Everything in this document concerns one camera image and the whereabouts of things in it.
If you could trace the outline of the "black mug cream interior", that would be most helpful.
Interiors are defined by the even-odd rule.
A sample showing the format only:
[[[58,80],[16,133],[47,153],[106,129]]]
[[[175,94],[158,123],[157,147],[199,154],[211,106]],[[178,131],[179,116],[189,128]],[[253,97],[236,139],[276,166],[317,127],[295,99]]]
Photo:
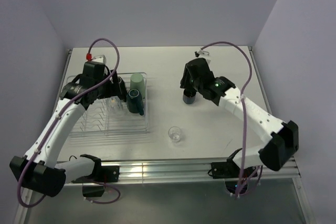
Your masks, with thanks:
[[[123,81],[123,79],[121,77],[118,77],[118,84],[119,84],[119,88],[120,88],[120,99],[124,102],[127,101],[127,89],[125,86],[125,82]]]

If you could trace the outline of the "large clear glass cup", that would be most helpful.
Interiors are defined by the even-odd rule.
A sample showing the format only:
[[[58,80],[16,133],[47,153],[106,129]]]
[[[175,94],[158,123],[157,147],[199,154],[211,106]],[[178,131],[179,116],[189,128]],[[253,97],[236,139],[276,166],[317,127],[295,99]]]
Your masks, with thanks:
[[[122,101],[117,97],[110,97],[106,99],[107,114],[110,118],[124,117],[124,110]]]

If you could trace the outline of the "light green plastic cup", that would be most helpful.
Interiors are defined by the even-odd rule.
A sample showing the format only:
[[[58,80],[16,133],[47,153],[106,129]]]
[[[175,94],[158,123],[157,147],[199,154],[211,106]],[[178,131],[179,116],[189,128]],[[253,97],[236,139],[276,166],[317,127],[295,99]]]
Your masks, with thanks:
[[[144,77],[140,73],[133,73],[130,77],[130,89],[138,90],[142,98],[145,98],[145,82]]]

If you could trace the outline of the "dark green mug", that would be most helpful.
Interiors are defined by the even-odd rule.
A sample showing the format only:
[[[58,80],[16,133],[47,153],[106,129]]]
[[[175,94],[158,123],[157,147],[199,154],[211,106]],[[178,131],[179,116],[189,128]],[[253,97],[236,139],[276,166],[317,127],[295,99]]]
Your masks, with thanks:
[[[142,94],[137,89],[131,89],[127,94],[127,108],[133,114],[144,115]]]

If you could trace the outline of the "dark blue mug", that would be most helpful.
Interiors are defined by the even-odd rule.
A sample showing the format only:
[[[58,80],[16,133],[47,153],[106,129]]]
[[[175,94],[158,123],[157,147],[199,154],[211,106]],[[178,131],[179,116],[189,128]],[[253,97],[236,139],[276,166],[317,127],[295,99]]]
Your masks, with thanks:
[[[193,104],[195,102],[195,99],[196,99],[196,91],[185,89],[183,91],[182,99],[183,99],[183,102],[185,104],[188,104],[188,105]]]

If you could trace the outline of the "small clear glass cup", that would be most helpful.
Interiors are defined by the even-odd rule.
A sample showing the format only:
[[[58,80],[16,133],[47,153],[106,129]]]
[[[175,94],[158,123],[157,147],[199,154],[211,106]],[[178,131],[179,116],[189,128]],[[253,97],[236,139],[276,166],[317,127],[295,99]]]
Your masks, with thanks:
[[[181,128],[173,126],[168,130],[168,136],[173,143],[178,143],[183,137]]]

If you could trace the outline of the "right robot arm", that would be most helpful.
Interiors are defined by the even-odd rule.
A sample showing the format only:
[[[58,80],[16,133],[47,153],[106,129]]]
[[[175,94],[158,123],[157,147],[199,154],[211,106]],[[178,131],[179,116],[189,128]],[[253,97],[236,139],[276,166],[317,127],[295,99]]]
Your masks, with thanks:
[[[299,148],[299,130],[295,122],[284,122],[242,96],[233,82],[215,77],[204,58],[185,65],[180,87],[198,92],[206,100],[246,122],[262,141],[261,145],[234,151],[226,161],[229,176],[240,176],[245,168],[266,166],[279,171]]]

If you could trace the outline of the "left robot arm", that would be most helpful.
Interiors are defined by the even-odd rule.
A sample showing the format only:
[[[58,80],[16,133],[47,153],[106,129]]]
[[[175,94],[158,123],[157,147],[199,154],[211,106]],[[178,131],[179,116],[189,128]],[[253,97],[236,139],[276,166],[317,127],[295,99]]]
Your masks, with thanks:
[[[23,157],[14,156],[9,164],[17,179],[17,196],[28,188],[43,196],[55,197],[64,184],[84,178],[91,182],[102,176],[101,159],[82,154],[74,161],[58,163],[60,151],[74,125],[96,100],[116,96],[117,72],[96,61],[87,61],[81,74],[62,89],[57,107],[33,146]]]

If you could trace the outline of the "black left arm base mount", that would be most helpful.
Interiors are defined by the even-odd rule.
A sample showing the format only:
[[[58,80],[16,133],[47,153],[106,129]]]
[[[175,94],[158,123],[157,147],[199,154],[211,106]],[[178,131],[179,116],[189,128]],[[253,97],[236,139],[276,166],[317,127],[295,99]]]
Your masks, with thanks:
[[[118,165],[102,166],[93,178],[80,177],[72,181],[73,184],[82,184],[82,195],[87,198],[101,197],[106,189],[100,183],[115,183],[119,179],[120,167]]]

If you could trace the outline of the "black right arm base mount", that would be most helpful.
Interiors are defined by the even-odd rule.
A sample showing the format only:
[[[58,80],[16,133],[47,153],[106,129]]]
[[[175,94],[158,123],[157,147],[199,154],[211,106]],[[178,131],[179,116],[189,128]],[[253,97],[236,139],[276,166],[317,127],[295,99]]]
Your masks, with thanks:
[[[240,168],[233,161],[212,162],[211,168],[207,172],[213,179],[238,178]]]

